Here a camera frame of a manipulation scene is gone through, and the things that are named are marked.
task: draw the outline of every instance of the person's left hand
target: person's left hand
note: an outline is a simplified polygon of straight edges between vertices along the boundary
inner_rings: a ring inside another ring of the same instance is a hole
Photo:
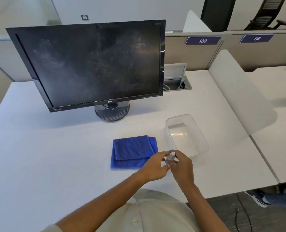
[[[143,167],[137,171],[137,173],[146,180],[155,181],[163,178],[170,169],[170,165],[161,167],[161,161],[164,161],[164,157],[169,155],[170,152],[157,152],[143,165]]]

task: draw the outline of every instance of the person's left arm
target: person's left arm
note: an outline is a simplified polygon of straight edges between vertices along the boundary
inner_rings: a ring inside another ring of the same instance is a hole
[[[118,208],[123,206],[144,184],[163,178],[169,165],[161,167],[161,161],[170,152],[158,152],[129,178],[104,194],[78,208],[56,225],[63,232],[94,232]]]

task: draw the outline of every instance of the white shoe sole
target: white shoe sole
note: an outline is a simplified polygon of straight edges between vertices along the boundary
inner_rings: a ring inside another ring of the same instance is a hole
[[[268,205],[266,205],[266,204],[261,203],[261,202],[256,198],[256,196],[250,195],[250,194],[247,193],[246,191],[244,191],[244,193],[246,193],[247,195],[249,195],[250,197],[252,197],[253,200],[254,200],[260,207],[266,208],[266,207],[268,206]]]

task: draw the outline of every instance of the shirt sleeve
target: shirt sleeve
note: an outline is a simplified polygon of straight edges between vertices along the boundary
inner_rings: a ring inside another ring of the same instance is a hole
[[[63,232],[63,231],[56,225],[49,225],[41,232]]]

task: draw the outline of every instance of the person's right arm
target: person's right arm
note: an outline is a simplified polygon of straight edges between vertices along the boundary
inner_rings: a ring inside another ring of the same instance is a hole
[[[229,229],[217,216],[195,185],[192,160],[180,151],[170,150],[170,152],[175,152],[175,157],[179,161],[166,160],[166,163],[171,166],[174,179],[186,196],[201,232],[228,232]]]

